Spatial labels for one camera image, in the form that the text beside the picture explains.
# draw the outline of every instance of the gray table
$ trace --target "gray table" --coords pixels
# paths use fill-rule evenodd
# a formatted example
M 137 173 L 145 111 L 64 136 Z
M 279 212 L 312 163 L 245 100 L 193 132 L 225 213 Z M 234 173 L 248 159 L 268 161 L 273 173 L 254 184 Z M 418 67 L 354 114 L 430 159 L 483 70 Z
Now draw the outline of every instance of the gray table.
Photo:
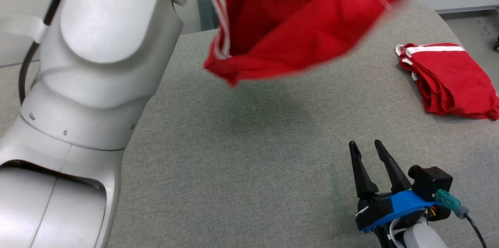
M 180 37 L 125 154 L 110 247 L 377 247 L 355 225 L 348 142 L 389 191 L 379 138 L 404 171 L 454 176 L 451 192 L 499 248 L 499 125 L 425 113 L 397 64 L 398 43 L 458 42 L 432 10 L 412 3 L 340 60 L 235 89 L 202 69 L 213 36 Z M 17 71 L 0 69 L 0 134 L 18 113 Z M 449 247 L 480 246 L 455 216 L 432 227 Z

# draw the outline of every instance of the black cable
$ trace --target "black cable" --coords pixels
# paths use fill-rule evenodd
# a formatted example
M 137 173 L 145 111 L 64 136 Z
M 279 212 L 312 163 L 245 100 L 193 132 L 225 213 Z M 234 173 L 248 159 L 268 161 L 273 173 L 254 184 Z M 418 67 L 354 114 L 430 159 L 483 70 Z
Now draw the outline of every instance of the black cable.
M 481 236 L 480 231 L 478 230 L 478 227 L 474 224 L 473 220 L 468 216 L 467 213 L 464 213 L 465 218 L 469 221 L 469 224 L 473 227 L 474 232 L 476 232 L 476 235 L 478 236 L 478 239 L 480 239 L 481 246 L 483 248 L 487 248 L 487 244 L 485 244 L 485 240 L 483 240 L 483 237 Z
M 43 24 L 46 26 L 50 26 L 52 24 L 52 20 L 54 19 L 55 12 L 57 11 L 57 8 L 59 7 L 61 0 L 52 0 L 50 2 L 50 5 L 48 6 L 48 10 L 45 13 L 45 17 L 43 17 Z M 21 104 L 25 101 L 26 97 L 26 75 L 28 72 L 28 68 L 30 67 L 30 63 L 33 59 L 34 54 L 36 53 L 36 50 L 39 47 L 39 43 L 33 42 L 30 49 L 26 53 L 25 59 L 23 60 L 23 63 L 21 64 L 21 69 L 19 71 L 19 80 L 18 80 L 18 90 L 19 90 L 19 100 Z

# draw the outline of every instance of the teal cable connector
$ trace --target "teal cable connector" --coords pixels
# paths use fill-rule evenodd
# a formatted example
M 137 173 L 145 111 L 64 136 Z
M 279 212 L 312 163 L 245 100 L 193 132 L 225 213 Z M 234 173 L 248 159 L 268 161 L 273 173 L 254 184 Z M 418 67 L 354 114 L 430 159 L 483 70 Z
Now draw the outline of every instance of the teal cable connector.
M 451 209 L 454 214 L 456 214 L 456 216 L 460 219 L 464 219 L 464 215 L 466 213 L 469 213 L 468 208 L 461 205 L 461 202 L 457 198 L 453 197 L 445 190 L 438 190 L 437 193 L 435 193 L 435 200 L 441 205 Z

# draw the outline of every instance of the red cloth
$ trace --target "red cloth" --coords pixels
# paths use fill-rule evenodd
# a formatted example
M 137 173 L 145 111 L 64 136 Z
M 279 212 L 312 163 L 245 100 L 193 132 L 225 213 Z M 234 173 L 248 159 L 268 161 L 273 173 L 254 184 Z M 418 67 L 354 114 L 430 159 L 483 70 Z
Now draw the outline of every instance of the red cloth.
M 221 29 L 205 68 L 232 86 L 350 50 L 397 0 L 213 0 Z
M 473 119 L 499 119 L 499 97 L 487 74 L 459 45 L 398 45 L 400 66 L 412 72 L 425 110 Z

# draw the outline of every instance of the gray floor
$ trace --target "gray floor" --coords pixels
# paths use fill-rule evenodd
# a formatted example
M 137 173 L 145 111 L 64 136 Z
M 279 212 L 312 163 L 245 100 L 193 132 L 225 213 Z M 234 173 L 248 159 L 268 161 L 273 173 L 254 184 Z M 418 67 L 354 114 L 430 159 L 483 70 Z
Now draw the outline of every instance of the gray floor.
M 499 13 L 495 10 L 455 13 L 444 14 L 442 18 L 499 90 L 499 52 L 492 50 L 499 36 Z

